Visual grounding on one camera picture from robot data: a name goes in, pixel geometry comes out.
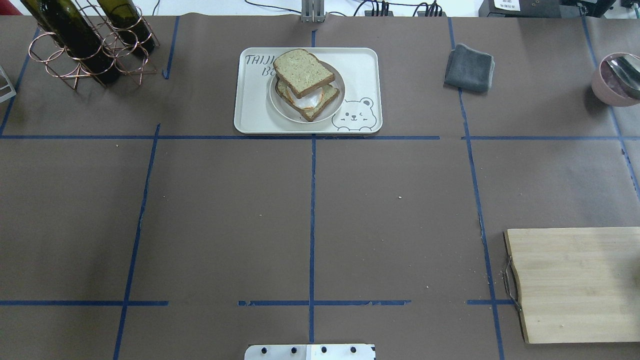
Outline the white plate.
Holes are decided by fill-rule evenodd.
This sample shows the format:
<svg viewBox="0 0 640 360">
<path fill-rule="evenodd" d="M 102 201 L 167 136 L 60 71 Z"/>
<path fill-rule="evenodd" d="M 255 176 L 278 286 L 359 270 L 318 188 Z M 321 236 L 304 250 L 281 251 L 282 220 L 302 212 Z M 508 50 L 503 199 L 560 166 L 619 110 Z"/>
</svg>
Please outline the white plate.
<svg viewBox="0 0 640 360">
<path fill-rule="evenodd" d="M 314 89 L 308 95 L 297 98 L 292 89 L 285 87 L 281 96 L 281 84 L 275 75 L 268 86 L 268 99 L 272 110 L 284 119 L 300 125 L 311 125 L 326 121 L 338 114 L 345 100 L 345 81 L 338 69 L 331 64 L 320 62 L 334 74 L 334 80 L 327 85 Z"/>
</svg>

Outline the cream bear tray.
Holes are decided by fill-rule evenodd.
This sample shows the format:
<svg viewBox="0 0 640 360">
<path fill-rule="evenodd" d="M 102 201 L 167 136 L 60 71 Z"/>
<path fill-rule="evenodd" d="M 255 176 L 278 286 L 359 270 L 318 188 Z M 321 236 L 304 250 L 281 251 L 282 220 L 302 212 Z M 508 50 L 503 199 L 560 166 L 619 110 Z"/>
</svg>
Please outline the cream bear tray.
<svg viewBox="0 0 640 360">
<path fill-rule="evenodd" d="M 244 134 L 368 135 L 383 124 L 378 55 L 365 47 L 250 47 L 238 62 Z"/>
</svg>

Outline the fried egg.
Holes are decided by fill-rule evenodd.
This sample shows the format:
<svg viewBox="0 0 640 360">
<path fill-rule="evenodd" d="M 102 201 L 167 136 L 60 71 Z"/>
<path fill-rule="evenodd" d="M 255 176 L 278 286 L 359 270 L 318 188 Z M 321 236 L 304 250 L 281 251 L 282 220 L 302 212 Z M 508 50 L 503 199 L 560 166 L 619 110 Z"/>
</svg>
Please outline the fried egg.
<svg viewBox="0 0 640 360">
<path fill-rule="evenodd" d="M 324 88 L 318 88 L 306 96 L 297 98 L 292 89 L 286 86 L 285 94 L 286 98 L 288 98 L 294 108 L 307 111 L 315 109 L 315 107 L 320 105 L 320 103 L 323 101 L 323 98 L 325 97 L 325 90 Z"/>
</svg>

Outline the grey folded cloth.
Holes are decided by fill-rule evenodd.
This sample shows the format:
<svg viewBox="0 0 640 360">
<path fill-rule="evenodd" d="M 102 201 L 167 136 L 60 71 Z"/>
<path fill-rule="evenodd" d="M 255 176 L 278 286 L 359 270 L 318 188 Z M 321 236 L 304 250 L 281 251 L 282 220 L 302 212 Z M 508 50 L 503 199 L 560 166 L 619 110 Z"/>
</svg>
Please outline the grey folded cloth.
<svg viewBox="0 0 640 360">
<path fill-rule="evenodd" d="M 493 55 L 455 44 L 447 59 L 444 84 L 470 92 L 487 93 L 493 84 Z"/>
</svg>

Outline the black computer box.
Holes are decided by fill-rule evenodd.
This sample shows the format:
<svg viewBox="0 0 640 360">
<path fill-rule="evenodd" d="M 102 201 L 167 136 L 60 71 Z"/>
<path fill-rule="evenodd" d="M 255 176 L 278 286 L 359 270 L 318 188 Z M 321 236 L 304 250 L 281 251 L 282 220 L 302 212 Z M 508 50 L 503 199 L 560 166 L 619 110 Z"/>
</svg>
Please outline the black computer box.
<svg viewBox="0 0 640 360">
<path fill-rule="evenodd" d="M 480 18 L 601 18 L 614 0 L 483 0 Z"/>
</svg>

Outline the wooden cutting board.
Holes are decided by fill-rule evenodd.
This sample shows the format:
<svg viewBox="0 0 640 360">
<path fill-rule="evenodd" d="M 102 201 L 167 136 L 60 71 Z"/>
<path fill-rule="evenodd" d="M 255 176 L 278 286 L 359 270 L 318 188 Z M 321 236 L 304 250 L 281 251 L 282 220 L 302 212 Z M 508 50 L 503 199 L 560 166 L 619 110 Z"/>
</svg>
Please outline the wooden cutting board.
<svg viewBox="0 0 640 360">
<path fill-rule="evenodd" d="M 503 239 L 526 343 L 639 341 L 638 227 L 510 228 Z"/>
</svg>

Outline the pink bowl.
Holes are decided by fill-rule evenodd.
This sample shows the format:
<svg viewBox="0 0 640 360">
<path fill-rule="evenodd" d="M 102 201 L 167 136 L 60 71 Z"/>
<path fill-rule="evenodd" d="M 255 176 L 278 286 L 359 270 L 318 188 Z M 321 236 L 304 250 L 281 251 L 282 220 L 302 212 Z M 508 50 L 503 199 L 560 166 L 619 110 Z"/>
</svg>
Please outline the pink bowl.
<svg viewBox="0 0 640 360">
<path fill-rule="evenodd" d="M 622 80 L 615 74 L 609 61 L 624 56 L 639 59 L 637 55 L 627 52 L 615 52 L 606 55 L 597 65 L 591 78 L 590 87 L 594 95 L 606 105 L 613 107 L 631 107 L 639 104 L 639 99 L 630 96 L 624 89 Z"/>
</svg>

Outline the dark green wine bottle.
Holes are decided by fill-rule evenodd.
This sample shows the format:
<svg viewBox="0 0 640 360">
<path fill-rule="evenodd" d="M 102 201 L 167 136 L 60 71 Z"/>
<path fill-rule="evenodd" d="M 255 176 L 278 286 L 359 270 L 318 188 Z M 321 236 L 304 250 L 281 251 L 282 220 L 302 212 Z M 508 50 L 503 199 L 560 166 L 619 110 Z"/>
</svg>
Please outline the dark green wine bottle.
<svg viewBox="0 0 640 360">
<path fill-rule="evenodd" d="M 54 39 L 66 47 L 67 53 L 80 59 L 82 67 L 101 84 L 116 82 L 121 73 L 114 59 L 107 55 L 102 40 L 87 23 L 71 0 L 22 0 L 42 30 L 53 33 Z"/>
</svg>

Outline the metal scoop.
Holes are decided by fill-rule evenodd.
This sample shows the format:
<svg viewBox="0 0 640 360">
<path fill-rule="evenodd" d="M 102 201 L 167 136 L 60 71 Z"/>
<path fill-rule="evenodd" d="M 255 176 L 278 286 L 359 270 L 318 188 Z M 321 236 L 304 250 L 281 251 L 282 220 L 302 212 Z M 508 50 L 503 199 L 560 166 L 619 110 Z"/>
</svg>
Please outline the metal scoop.
<svg viewBox="0 0 640 360">
<path fill-rule="evenodd" d="M 605 60 L 627 96 L 640 98 L 640 59 L 633 54 L 623 54 Z"/>
</svg>

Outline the aluminium frame post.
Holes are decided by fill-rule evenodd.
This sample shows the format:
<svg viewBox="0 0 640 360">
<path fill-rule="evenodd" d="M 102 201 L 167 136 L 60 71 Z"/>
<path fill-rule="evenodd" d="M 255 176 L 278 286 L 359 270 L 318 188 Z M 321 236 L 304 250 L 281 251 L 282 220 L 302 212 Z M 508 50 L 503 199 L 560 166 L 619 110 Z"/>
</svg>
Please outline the aluminium frame post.
<svg viewBox="0 0 640 360">
<path fill-rule="evenodd" d="M 324 23 L 326 20 L 325 0 L 302 0 L 301 22 Z"/>
</svg>

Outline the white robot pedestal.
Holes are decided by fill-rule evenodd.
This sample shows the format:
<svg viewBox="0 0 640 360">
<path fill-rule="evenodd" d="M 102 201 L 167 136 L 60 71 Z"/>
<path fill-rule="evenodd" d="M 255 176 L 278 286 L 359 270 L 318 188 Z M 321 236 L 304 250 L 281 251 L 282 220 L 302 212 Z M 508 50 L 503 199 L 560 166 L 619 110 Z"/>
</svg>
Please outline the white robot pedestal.
<svg viewBox="0 0 640 360">
<path fill-rule="evenodd" d="M 374 344 L 255 344 L 247 347 L 245 360 L 375 360 Z"/>
</svg>

